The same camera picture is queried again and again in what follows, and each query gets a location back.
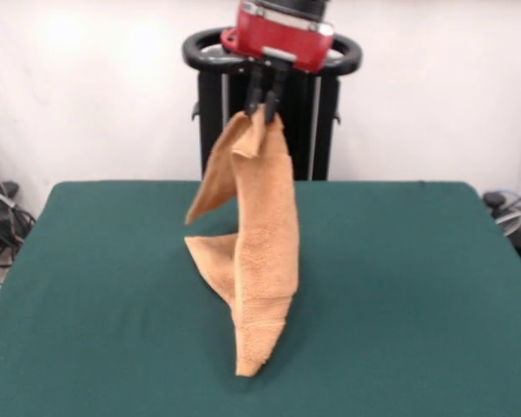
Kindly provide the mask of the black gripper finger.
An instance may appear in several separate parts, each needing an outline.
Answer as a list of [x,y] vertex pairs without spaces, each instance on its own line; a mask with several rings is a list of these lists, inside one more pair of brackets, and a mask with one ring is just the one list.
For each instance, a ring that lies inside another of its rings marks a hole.
[[255,64],[251,68],[249,85],[247,87],[245,112],[248,116],[252,116],[254,114],[262,98],[262,77],[263,68],[260,65]]
[[274,72],[273,83],[265,96],[265,124],[271,124],[274,121],[286,77],[287,72],[283,69],[278,69]]

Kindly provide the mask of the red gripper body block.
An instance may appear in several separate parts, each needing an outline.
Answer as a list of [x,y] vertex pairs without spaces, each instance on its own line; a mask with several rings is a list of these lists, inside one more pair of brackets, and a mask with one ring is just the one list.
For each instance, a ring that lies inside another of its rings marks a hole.
[[316,73],[333,44],[333,26],[324,21],[326,7],[326,2],[241,2],[236,52]]

